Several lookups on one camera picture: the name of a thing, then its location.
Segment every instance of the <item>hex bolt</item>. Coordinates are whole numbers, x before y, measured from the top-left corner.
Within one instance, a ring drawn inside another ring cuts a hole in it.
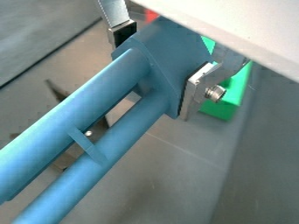
[[[216,86],[205,89],[204,97],[217,103],[225,93],[227,93],[227,89],[224,87],[216,85]]]

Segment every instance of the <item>white panel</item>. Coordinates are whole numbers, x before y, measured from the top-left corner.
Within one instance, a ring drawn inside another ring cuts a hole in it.
[[[299,81],[299,1],[132,1]]]

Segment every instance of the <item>metal clip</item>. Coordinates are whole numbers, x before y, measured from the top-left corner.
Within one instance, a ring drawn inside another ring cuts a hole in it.
[[[219,64],[207,63],[185,83],[180,109],[180,118],[184,121],[196,113],[207,99],[220,101],[227,90],[217,84],[235,75],[249,62],[249,59],[220,44],[215,45],[212,57]]]

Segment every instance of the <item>gray surface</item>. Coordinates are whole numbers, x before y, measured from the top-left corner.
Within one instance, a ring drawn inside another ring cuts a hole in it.
[[[264,70],[212,224],[299,222],[299,84]]]
[[[299,2],[132,0],[299,81]]]
[[[97,19],[93,0],[0,0],[0,86]]]

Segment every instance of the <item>gray floor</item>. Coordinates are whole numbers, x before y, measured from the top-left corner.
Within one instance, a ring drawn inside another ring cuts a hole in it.
[[[268,70],[212,224],[299,222],[299,84]]]
[[[97,19],[96,0],[0,0],[0,87]]]

